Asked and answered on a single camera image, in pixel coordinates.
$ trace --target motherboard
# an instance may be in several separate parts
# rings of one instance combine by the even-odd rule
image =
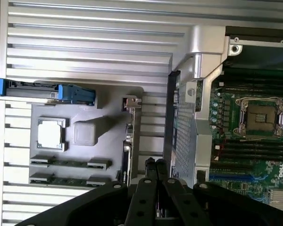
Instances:
[[[283,71],[225,68],[209,121],[210,182],[283,209]]]

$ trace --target green circuit board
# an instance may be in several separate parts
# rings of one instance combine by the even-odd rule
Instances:
[[[232,68],[214,81],[211,182],[263,203],[283,189],[281,84],[283,72]]]

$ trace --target capacitor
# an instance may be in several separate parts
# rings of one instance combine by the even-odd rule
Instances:
[[[217,122],[217,118],[211,118],[211,121],[213,122],[213,123],[215,123],[215,122]]]

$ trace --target screw hole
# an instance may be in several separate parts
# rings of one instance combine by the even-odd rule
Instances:
[[[198,217],[198,213],[196,213],[196,212],[191,212],[190,215],[191,215],[192,217],[194,217],[194,218],[197,218],[197,217]]]
[[[235,53],[235,52],[237,52],[238,51],[238,47],[237,46],[233,46],[232,47],[232,51]]]
[[[142,217],[142,216],[144,216],[144,214],[145,214],[144,212],[138,211],[136,215],[139,216],[139,217]]]

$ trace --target cpu socket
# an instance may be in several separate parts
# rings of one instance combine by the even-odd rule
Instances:
[[[243,137],[269,137],[283,135],[283,100],[271,98],[241,98],[239,127],[233,132]]]

